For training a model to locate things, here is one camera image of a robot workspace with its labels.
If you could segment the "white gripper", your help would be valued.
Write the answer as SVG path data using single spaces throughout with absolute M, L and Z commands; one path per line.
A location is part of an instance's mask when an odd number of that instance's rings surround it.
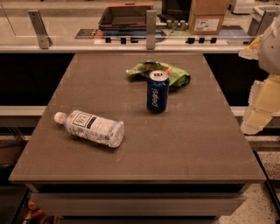
M 258 60 L 259 67 L 270 74 L 280 74 L 280 15 L 273 19 L 263 35 L 242 49 L 239 56 Z M 242 118 L 241 131 L 246 135 L 257 134 L 279 111 L 280 75 L 270 75 L 264 81 L 255 80 Z

